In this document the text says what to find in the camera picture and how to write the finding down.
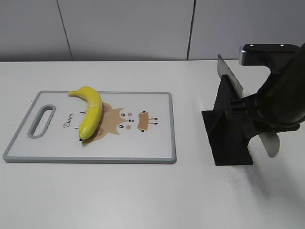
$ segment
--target knife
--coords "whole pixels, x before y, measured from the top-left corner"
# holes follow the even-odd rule
[[[237,96],[240,99],[250,95],[239,83],[239,81],[237,80],[229,66],[226,64],[226,62],[223,60],[221,55],[218,55],[217,71],[220,79],[223,75],[228,76],[235,92],[237,93]],[[275,157],[280,148],[280,139],[277,133],[260,133],[259,137],[264,145],[268,156]]]

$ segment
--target banana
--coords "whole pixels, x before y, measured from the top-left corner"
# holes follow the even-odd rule
[[[91,87],[81,87],[77,91],[68,92],[69,96],[77,96],[87,101],[88,110],[86,116],[79,128],[80,141],[90,138],[100,120],[103,113],[102,99],[100,94]]]

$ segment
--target black metal stand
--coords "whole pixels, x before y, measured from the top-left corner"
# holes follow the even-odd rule
[[[250,139],[244,136],[246,118],[236,115],[226,118],[225,110],[238,96],[227,75],[221,77],[212,111],[202,111],[213,157],[217,166],[252,165],[247,149]]]

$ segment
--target cutting board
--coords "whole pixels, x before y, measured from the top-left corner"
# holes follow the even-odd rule
[[[3,154],[6,162],[143,163],[176,161],[172,96],[99,92],[102,122],[87,142],[79,127],[87,102],[67,91],[41,91]]]

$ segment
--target black bracket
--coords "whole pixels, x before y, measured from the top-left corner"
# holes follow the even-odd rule
[[[293,61],[302,63],[299,59],[304,60],[305,54],[299,50],[299,47],[290,44],[247,44],[242,47],[241,65],[264,65],[271,70],[269,78],[259,90],[261,93],[246,98],[241,98],[242,86],[225,62],[222,65],[218,64],[221,81],[214,108],[212,111],[202,111],[217,166],[252,165],[253,160],[247,149],[251,137],[263,132],[295,131],[299,128],[298,123],[305,120],[304,116],[295,123],[281,124],[274,117],[267,116],[268,113],[265,116],[262,115],[262,112],[265,111],[262,109],[264,98],[266,95],[270,95],[268,92],[273,90],[273,85],[279,78],[286,77],[285,71],[282,69],[295,70]],[[298,115],[304,115],[302,112],[294,111]]]
[[[202,111],[215,164],[217,166],[252,165],[248,151],[250,139],[244,137],[246,118],[235,116],[227,119],[225,109],[237,100],[237,94],[227,75],[220,80],[214,109]]]

